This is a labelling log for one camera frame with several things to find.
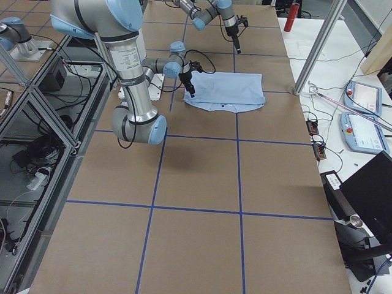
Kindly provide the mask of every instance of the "control panel screen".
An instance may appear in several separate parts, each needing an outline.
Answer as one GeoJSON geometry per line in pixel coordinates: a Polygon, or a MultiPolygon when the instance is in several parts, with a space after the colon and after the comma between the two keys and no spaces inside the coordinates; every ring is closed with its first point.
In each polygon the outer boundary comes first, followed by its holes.
{"type": "Polygon", "coordinates": [[[353,100],[356,104],[370,111],[377,111],[378,89],[362,84],[356,84],[353,100]]]}
{"type": "Polygon", "coordinates": [[[358,115],[350,115],[350,122],[358,147],[383,150],[379,130],[374,124],[358,115]]]}

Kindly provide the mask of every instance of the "robotic arm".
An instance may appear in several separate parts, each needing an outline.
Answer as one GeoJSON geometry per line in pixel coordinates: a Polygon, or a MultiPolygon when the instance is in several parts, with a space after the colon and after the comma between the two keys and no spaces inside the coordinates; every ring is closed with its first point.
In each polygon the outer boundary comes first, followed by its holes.
{"type": "Polygon", "coordinates": [[[222,16],[226,33],[232,38],[234,47],[238,54],[241,53],[241,47],[238,40],[238,26],[243,24],[248,27],[246,17],[238,17],[234,14],[232,0],[207,0],[209,7],[201,10],[196,7],[195,0],[172,0],[174,5],[181,8],[192,19],[194,26],[201,31],[205,26],[210,23],[218,15],[222,16]]]}
{"type": "Polygon", "coordinates": [[[170,78],[179,75],[187,89],[192,90],[192,69],[184,57],[184,44],[173,43],[168,59],[145,59],[142,63],[136,45],[143,23],[138,0],[51,0],[51,9],[55,29],[83,39],[94,39],[94,33],[98,33],[108,48],[126,98],[113,114],[117,137],[159,144],[167,123],[151,104],[148,85],[154,73],[164,73],[170,78]]]}
{"type": "Polygon", "coordinates": [[[31,56],[38,52],[34,39],[17,17],[7,17],[0,21],[0,44],[7,51],[17,45],[23,56],[31,56]]]}

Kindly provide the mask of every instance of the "red cylinder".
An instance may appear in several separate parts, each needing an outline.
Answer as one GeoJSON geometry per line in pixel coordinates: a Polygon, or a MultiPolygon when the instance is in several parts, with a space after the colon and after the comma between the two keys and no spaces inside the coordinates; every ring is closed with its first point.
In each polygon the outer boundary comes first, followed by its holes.
{"type": "Polygon", "coordinates": [[[298,9],[300,9],[300,5],[296,2],[294,2],[292,4],[292,6],[290,7],[290,12],[288,13],[288,16],[287,16],[286,25],[284,26],[285,32],[290,32],[292,30],[292,26],[293,26],[296,14],[298,13],[298,9]]]}

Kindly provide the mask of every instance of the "black monitor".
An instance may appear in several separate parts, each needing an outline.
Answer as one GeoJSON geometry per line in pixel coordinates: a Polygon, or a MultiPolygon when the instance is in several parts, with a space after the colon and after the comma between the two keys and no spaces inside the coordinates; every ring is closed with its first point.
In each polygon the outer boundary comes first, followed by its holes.
{"type": "Polygon", "coordinates": [[[341,191],[380,244],[392,243],[392,158],[378,153],[341,191]]]}

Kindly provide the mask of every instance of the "cloth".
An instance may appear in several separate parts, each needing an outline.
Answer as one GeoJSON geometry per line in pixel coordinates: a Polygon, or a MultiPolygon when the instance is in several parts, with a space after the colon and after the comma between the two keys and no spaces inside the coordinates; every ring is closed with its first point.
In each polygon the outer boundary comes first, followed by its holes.
{"type": "Polygon", "coordinates": [[[193,72],[192,84],[195,97],[185,91],[184,101],[204,110],[237,113],[258,109],[265,103],[262,75],[257,73],[193,72]]]}

